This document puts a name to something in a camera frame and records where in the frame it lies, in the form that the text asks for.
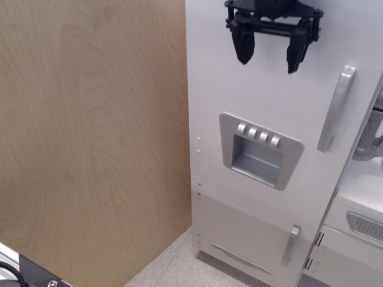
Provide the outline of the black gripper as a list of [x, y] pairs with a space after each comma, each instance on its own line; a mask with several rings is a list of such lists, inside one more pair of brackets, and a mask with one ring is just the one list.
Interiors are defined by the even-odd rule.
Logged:
[[320, 38], [324, 12], [300, 1], [226, 1], [226, 27], [232, 33], [238, 60], [246, 65], [254, 54], [254, 33], [290, 37], [288, 73], [297, 72], [308, 46]]

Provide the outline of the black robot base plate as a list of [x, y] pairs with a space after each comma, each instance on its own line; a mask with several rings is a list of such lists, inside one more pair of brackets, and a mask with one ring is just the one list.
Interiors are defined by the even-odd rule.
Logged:
[[1, 286], [72, 286], [1, 243]]

